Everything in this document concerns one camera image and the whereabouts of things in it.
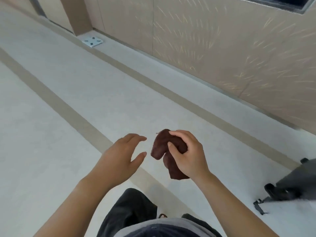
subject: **brown leather item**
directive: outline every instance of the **brown leather item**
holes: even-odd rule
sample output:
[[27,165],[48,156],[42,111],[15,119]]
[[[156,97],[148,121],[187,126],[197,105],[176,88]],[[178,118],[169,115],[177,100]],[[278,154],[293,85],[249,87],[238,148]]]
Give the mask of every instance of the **brown leather item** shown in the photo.
[[179,170],[176,161],[169,151],[168,142],[173,143],[181,154],[187,152],[188,146],[180,137],[170,135],[169,131],[168,129],[164,129],[156,136],[151,150],[151,156],[155,159],[161,159],[163,157],[163,163],[169,170],[171,179],[189,179],[189,177]]

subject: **person's left hand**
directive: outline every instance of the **person's left hand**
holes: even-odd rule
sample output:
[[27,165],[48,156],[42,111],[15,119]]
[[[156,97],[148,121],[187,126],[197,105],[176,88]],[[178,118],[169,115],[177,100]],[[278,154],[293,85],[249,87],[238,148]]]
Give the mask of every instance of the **person's left hand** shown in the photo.
[[103,185],[102,188],[105,191],[127,181],[137,171],[147,155],[146,152],[142,152],[131,161],[136,146],[146,139],[137,134],[127,134],[118,139],[103,153],[89,175]]

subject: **beige floor stripe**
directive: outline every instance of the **beige floor stripe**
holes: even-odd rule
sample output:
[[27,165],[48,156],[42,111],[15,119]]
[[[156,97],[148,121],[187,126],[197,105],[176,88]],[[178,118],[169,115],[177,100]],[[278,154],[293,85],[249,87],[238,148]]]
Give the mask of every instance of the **beige floor stripe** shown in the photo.
[[258,151],[259,153],[265,155],[269,159],[283,165],[284,167],[293,170],[298,167],[300,164],[296,161],[287,157],[287,155],[275,150],[274,148],[270,147],[269,145],[263,143],[262,141],[256,139],[255,137],[247,134],[246,132],[240,130],[239,128],[231,125],[230,123],[224,121],[223,119],[213,115],[212,113],[208,112],[207,110],[199,107],[198,105],[190,102],[189,100],[183,98],[182,96],[174,93],[173,91],[169,90],[168,88],[154,82],[153,80],[149,79],[148,77],[140,74],[139,72],[133,70],[132,68],[120,63],[119,61],[113,59],[112,57],[98,51],[97,49],[90,48],[83,44],[79,39],[77,39],[72,34],[64,31],[60,27],[50,23],[49,21],[33,16],[28,12],[16,7],[24,14],[28,15],[35,21],[39,22],[40,24],[46,26],[47,28],[51,29],[55,33],[63,36],[64,38],[68,39],[72,43],[76,44],[77,46],[85,49],[86,51],[90,52],[91,54],[95,55],[96,57],[100,58],[101,60],[109,63],[113,67],[116,67],[120,71],[126,73],[127,75],[133,77],[134,79],[138,80],[139,82],[145,84],[146,86],[150,87],[154,91],[159,92],[160,94],[164,95],[165,97],[169,98],[170,100],[174,101],[175,103],[179,104],[180,106],[186,108],[187,110],[191,111],[192,113],[196,114],[197,116],[203,118],[207,122],[211,123],[212,125],[218,127],[222,131],[225,131],[229,135],[235,137],[242,143],[246,144],[247,146],[253,148],[254,150]]
[[[89,143],[100,151],[100,153],[103,153],[113,144],[108,138],[106,138],[105,135],[98,131],[97,128],[79,115],[73,108],[59,98],[34,75],[22,67],[22,65],[14,60],[2,48],[0,48],[0,61],[4,63],[14,74],[16,74],[54,111],[64,118]],[[143,168],[139,168],[130,180],[133,184],[139,187],[154,204],[163,208],[166,215],[170,217],[179,217],[184,213],[189,213],[201,219]]]

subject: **pant leg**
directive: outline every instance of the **pant leg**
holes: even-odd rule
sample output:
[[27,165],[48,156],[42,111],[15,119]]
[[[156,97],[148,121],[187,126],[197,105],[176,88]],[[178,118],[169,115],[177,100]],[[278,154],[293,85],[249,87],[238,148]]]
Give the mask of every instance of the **pant leg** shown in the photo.
[[219,232],[217,232],[217,230],[213,229],[208,223],[206,223],[203,220],[199,220],[190,214],[184,214],[184,215],[182,215],[182,218],[187,219],[187,220],[191,220],[194,223],[206,228],[207,230],[211,231],[216,237],[222,237],[221,234]]
[[97,237],[113,237],[119,230],[156,219],[157,206],[142,192],[129,188],[106,215]]

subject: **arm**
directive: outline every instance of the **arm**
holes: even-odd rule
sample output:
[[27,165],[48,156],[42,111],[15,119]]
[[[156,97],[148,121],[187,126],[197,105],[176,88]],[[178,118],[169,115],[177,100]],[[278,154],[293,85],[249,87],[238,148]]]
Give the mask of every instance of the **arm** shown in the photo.
[[143,162],[146,152],[133,161],[131,158],[138,143],[144,140],[144,136],[128,134],[115,142],[34,236],[84,236],[106,193],[129,179]]
[[209,171],[203,146],[194,135],[181,130],[170,134],[179,136],[188,145],[188,151],[180,154],[168,143],[179,169],[203,192],[228,237],[278,237]]

